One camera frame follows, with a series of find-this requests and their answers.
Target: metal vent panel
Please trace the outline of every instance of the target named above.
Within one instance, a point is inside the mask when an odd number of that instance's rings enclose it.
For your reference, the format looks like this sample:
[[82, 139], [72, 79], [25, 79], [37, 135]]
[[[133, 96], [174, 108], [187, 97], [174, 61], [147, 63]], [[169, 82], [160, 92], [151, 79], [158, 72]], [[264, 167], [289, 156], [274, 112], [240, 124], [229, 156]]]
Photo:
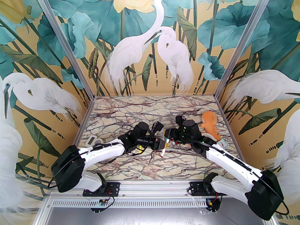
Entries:
[[[59, 208], [105, 208], [98, 199], [54, 199], [52, 207]], [[111, 208], [205, 208], [206, 199], [116, 199]]]

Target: painted wall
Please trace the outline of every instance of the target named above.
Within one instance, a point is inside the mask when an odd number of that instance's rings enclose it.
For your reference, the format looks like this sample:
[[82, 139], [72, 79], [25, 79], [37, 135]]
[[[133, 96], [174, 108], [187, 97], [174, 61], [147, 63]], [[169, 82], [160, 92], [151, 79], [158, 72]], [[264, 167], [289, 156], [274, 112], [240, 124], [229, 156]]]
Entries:
[[[257, 0], [49, 3], [95, 94], [212, 94]], [[251, 41], [268, 32], [260, 23]]]
[[219, 101], [246, 162], [278, 177], [290, 210], [279, 224], [300, 224], [300, 0], [271, 0], [260, 22], [269, 33], [239, 59]]
[[37, 0], [0, 0], [0, 220], [31, 224], [89, 100]]

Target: orange plush toy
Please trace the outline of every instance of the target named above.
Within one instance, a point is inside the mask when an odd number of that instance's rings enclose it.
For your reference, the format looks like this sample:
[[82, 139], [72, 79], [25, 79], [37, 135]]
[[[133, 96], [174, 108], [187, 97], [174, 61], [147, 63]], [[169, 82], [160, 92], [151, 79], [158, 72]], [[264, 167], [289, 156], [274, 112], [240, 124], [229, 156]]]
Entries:
[[221, 135], [218, 134], [218, 131], [215, 125], [218, 122], [217, 116], [212, 111], [207, 111], [202, 114], [202, 124], [201, 127], [205, 129], [205, 131], [211, 134], [218, 141], [221, 139]]

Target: marble surface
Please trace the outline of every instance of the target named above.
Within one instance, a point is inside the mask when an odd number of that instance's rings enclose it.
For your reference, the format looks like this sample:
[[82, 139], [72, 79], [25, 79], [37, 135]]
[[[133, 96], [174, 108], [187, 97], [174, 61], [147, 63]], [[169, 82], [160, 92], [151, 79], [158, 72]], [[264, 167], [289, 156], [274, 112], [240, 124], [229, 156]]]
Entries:
[[[175, 116], [183, 115], [186, 119], [193, 119], [201, 124], [201, 114], [208, 110], [218, 117], [216, 128], [221, 138], [229, 144], [226, 150], [238, 157], [212, 95], [97, 97], [79, 147], [84, 147], [92, 134], [108, 142], [132, 130], [140, 121], [148, 123], [150, 127], [155, 121], [160, 121], [165, 128], [177, 128]], [[170, 145], [163, 158], [160, 151], [147, 148], [142, 155], [125, 154], [109, 164], [108, 161], [102, 161], [89, 169], [94, 173], [101, 172], [108, 180], [203, 179], [211, 172], [232, 178], [217, 164], [200, 157], [190, 148], [188, 144]]]

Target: bird beak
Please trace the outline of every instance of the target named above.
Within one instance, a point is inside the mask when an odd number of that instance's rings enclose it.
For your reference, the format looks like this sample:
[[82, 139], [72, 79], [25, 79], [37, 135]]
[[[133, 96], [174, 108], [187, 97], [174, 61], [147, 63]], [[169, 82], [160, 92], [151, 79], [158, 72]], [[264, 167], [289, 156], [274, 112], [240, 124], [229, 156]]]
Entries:
[[299, 97], [300, 97], [300, 93], [286, 92], [285, 94], [288, 94], [288, 95], [295, 95], [295, 96], [299, 96]]
[[4, 89], [4, 114], [5, 114], [5, 119], [7, 119], [7, 108], [8, 108], [8, 102], [9, 102], [9, 97], [8, 97], [8, 89], [10, 86], [5, 87]]
[[152, 39], [154, 39], [154, 38], [156, 37], [156, 35], [159, 34], [159, 33], [161, 33], [161, 32], [160, 32], [160, 31], [155, 32], [155, 33], [152, 35], [152, 37], [149, 38], [149, 39], [144, 43], [144, 45], [145, 45], [146, 43], [148, 43], [149, 41], [151, 41]]

